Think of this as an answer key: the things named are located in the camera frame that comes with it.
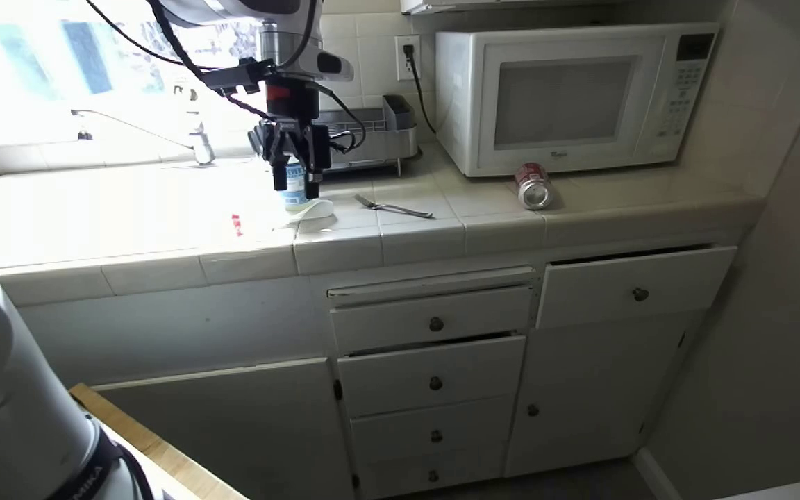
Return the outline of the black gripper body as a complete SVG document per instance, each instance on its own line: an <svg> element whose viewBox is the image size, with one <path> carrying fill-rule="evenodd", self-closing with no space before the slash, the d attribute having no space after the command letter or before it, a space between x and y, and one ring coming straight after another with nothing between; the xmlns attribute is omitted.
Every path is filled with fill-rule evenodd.
<svg viewBox="0 0 800 500"><path fill-rule="evenodd" d="M281 160L287 153L294 153L309 168L324 168L330 164L328 127L316 125L320 88L313 81L270 78L267 114L267 160Z"/></svg>

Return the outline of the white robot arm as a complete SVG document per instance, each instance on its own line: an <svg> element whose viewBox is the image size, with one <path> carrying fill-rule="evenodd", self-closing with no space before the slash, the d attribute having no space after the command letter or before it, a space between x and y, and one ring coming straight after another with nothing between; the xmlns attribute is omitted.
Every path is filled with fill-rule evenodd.
<svg viewBox="0 0 800 500"><path fill-rule="evenodd" d="M323 81L351 63L316 42L323 0L148 0L156 25L252 15L262 43L224 70L195 75L219 97L263 92L252 143L272 186L313 199L333 138L320 121ZM181 500L184 489L151 458L81 408L41 356L22 314L0 285L0 500Z"/></svg>

